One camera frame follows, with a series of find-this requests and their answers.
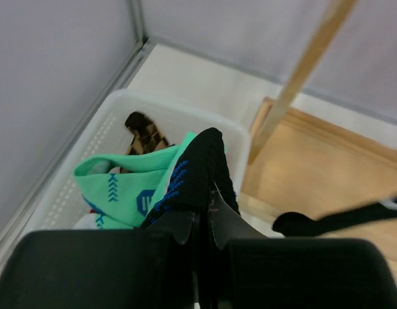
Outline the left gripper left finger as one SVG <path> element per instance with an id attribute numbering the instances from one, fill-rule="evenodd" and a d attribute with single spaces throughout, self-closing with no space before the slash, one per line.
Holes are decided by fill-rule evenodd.
<path id="1" fill-rule="evenodd" d="M 198 223 L 169 212 L 146 229 L 30 232 L 0 275 L 0 308 L 193 308 Z"/>

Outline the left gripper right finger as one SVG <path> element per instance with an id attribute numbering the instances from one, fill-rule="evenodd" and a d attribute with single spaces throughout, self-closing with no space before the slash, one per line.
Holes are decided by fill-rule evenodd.
<path id="1" fill-rule="evenodd" d="M 397 308 L 381 252 L 364 239 L 268 238 L 212 187 L 208 295 L 213 308 Z"/>

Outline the green sock with chevrons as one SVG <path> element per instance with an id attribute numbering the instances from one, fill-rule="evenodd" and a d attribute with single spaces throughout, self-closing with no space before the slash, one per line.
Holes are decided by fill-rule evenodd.
<path id="1" fill-rule="evenodd" d="M 135 227 L 141 226 L 154 205 L 163 198 L 179 157 L 195 137 L 196 134 L 187 133 L 179 145 L 143 155 L 116 154 L 117 158 L 110 159 L 120 168 L 124 181 L 122 192 L 126 197 L 134 198 L 137 211 Z"/>

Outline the black sock with blue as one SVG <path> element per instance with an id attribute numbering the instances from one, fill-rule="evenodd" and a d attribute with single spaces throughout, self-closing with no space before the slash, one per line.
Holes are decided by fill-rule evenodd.
<path id="1" fill-rule="evenodd" d="M 167 192 L 141 224 L 146 228 L 170 211 L 203 211 L 210 191 L 217 187 L 222 198 L 239 213 L 236 194 L 227 166 L 223 135 L 210 127 L 198 134 L 179 157 Z"/>

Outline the brown checkered sock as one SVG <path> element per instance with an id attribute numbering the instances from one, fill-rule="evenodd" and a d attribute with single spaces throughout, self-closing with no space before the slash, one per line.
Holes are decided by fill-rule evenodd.
<path id="1" fill-rule="evenodd" d="M 139 111 L 128 116 L 125 126 L 133 134 L 127 155 L 145 155 L 172 146 L 155 122 Z"/>

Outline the green sock with white patches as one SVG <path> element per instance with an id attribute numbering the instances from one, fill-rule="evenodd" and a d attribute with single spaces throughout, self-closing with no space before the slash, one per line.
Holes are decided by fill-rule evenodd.
<path id="1" fill-rule="evenodd" d="M 120 168 L 111 158 L 117 155 L 92 156 L 73 171 L 82 198 L 90 208 L 89 213 L 76 222 L 76 229 L 132 229 L 136 226 L 134 198 L 122 192 L 124 181 Z"/>

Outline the black sock with white stripes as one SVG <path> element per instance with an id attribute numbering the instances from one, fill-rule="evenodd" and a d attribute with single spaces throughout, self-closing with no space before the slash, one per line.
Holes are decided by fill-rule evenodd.
<path id="1" fill-rule="evenodd" d="M 366 223 L 397 219 L 397 195 L 313 220 L 299 212 L 285 212 L 272 230 L 285 237 L 317 237 Z"/>

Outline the white plastic laundry basket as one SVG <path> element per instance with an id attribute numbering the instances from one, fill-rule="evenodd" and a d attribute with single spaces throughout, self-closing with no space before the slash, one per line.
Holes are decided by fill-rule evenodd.
<path id="1" fill-rule="evenodd" d="M 202 108 L 130 89 L 117 90 L 101 104 L 33 205 L 19 212 L 0 241 L 0 270 L 25 234 L 40 229 L 70 229 L 87 213 L 89 207 L 72 176 L 74 167 L 98 153 L 124 153 L 131 141 L 124 122 L 133 111 L 155 121 L 173 144 L 180 143 L 188 132 L 218 128 L 223 134 L 234 190 L 240 192 L 250 148 L 250 134 L 245 127 Z"/>

